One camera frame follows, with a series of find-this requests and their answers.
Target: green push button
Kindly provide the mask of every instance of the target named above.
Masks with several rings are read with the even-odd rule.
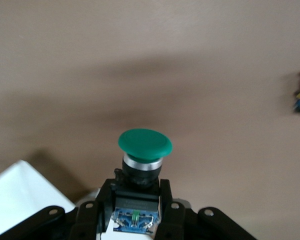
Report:
[[[143,164],[155,162],[172,152],[172,143],[165,135],[150,129],[125,131],[118,140],[119,147],[133,160]]]

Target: green led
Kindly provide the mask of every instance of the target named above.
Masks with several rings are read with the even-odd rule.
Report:
[[[131,225],[132,226],[136,227],[138,225],[139,215],[140,215],[139,210],[133,210],[132,211],[132,219],[131,219]]]

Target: black plastic mount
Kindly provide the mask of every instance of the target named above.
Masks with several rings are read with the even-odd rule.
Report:
[[[160,198],[162,221],[155,240],[256,240],[222,211],[214,207],[198,214],[173,200],[167,179],[154,181],[148,189],[127,184],[121,169],[116,178],[107,179],[93,201],[82,203],[65,213],[49,206],[0,235],[0,240],[96,240],[106,232],[115,210],[116,198],[157,202]]]

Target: beige wall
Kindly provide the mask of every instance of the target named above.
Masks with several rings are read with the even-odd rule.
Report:
[[[300,239],[298,71],[300,0],[2,0],[0,172],[28,160],[71,197],[151,128],[175,197]]]

